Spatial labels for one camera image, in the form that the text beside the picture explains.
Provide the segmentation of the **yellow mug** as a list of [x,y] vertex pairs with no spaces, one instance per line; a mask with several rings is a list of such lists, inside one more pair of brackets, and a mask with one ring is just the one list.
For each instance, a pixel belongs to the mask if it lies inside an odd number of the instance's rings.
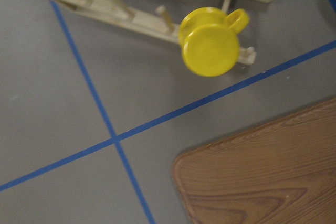
[[217,77],[230,71],[240,54],[238,34],[250,18],[243,9],[226,14],[215,7],[202,7],[181,22],[178,41],[187,68],[202,77]]

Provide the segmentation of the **wooden cutting board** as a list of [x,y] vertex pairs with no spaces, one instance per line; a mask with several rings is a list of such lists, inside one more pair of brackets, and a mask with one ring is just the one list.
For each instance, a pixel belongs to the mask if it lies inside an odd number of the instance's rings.
[[179,155],[192,223],[335,223],[335,99]]

